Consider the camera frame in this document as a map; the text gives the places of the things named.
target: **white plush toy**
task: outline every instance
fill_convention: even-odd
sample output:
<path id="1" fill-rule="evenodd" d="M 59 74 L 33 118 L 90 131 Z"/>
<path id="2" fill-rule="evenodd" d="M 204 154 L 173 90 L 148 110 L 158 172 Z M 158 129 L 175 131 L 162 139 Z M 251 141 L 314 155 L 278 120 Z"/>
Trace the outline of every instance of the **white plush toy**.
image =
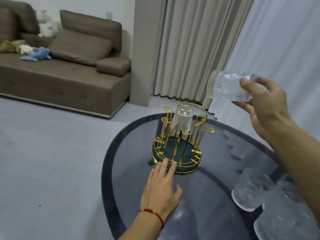
<path id="1" fill-rule="evenodd" d="M 40 27 L 39 37 L 54 38 L 60 31 L 60 28 L 46 12 L 47 11 L 36 12 Z"/>
<path id="2" fill-rule="evenodd" d="M 29 55 L 32 52 L 32 47 L 30 47 L 29 45 L 22 44 L 20 45 L 20 49 L 21 49 L 20 54 L 22 55 L 23 54 Z"/>

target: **white tile floor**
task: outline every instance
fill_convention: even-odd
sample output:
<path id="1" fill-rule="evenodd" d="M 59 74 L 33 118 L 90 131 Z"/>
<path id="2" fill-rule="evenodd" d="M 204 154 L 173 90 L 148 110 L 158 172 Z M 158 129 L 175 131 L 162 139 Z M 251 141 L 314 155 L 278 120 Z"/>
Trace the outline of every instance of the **white tile floor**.
<path id="1" fill-rule="evenodd" d="M 113 239 L 101 198 L 108 146 L 130 122 L 180 103 L 152 96 L 108 120 L 0 97 L 0 240 Z"/>

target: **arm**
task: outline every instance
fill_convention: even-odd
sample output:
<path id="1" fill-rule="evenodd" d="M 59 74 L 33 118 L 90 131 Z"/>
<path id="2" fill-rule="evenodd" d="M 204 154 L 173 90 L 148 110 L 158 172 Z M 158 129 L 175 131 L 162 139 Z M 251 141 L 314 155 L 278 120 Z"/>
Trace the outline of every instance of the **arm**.
<path id="1" fill-rule="evenodd" d="M 272 147 L 320 222 L 320 143 L 292 121 L 286 93 L 276 82 L 259 77 L 257 83 L 267 90 L 242 79 L 252 100 L 233 103 L 250 114 L 254 130 Z"/>
<path id="2" fill-rule="evenodd" d="M 165 176 L 168 162 L 166 158 L 162 163 L 158 162 L 156 168 L 151 170 L 140 202 L 140 210 L 152 209 L 164 221 L 177 207 L 182 195 L 179 185 L 177 185 L 176 193 L 172 191 L 172 178 L 177 162 L 172 163 Z M 119 240 L 155 240 L 161 227 L 162 223 L 155 214 L 140 212 Z"/>

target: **throw pillow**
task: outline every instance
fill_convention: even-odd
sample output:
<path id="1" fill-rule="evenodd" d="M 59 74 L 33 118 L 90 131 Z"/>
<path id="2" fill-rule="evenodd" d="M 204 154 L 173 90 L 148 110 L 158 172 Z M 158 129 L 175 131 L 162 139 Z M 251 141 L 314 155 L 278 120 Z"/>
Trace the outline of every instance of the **throw pillow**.
<path id="1" fill-rule="evenodd" d="M 96 66 L 109 55 L 112 41 L 63 29 L 48 48 L 53 58 Z"/>
<path id="2" fill-rule="evenodd" d="M 0 43 L 4 40 L 16 40 L 17 32 L 17 20 L 14 13 L 7 7 L 0 7 Z"/>

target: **blue plush toy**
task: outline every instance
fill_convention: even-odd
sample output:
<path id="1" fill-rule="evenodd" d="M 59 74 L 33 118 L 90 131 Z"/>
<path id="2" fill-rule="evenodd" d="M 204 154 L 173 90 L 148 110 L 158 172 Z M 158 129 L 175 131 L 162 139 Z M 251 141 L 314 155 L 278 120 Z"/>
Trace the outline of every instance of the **blue plush toy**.
<path id="1" fill-rule="evenodd" d="M 51 56 L 49 56 L 50 50 L 44 47 L 33 48 L 32 53 L 28 56 L 22 56 L 20 59 L 27 61 L 38 61 L 38 60 L 51 60 Z"/>

